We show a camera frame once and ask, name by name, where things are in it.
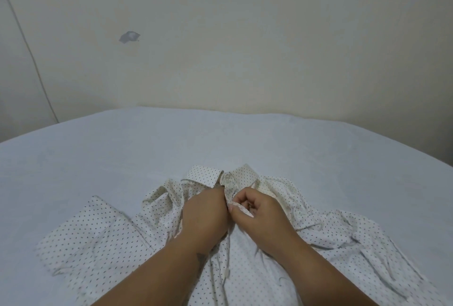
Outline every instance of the forearm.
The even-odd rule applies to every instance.
[[[277,261],[291,277],[305,306],[377,306],[298,236],[290,240]]]
[[[180,306],[201,272],[208,252],[182,233],[93,306]]]

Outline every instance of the hand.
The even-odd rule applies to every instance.
[[[273,197],[247,187],[237,193],[233,201],[243,205],[254,216],[252,218],[237,206],[229,205],[233,221],[277,262],[283,259],[285,251],[295,241],[300,240],[279,202]]]
[[[225,235],[229,223],[224,187],[205,189],[185,203],[180,235],[195,241],[200,253],[208,253]]]

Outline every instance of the person's left arm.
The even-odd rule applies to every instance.
[[[181,233],[93,306],[180,306],[227,232],[229,219],[223,187],[190,198],[183,207]]]

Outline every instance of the wall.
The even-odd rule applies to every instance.
[[[8,0],[0,0],[0,142],[55,123]]]
[[[290,113],[452,161],[452,0],[12,3],[61,120],[137,104]]]

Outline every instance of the mattress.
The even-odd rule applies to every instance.
[[[147,192],[195,164],[248,163],[291,179],[319,209],[377,223],[453,300],[453,168],[342,122],[282,114],[131,108],[50,126],[0,144],[0,298],[73,305],[34,247],[92,195],[133,216]]]

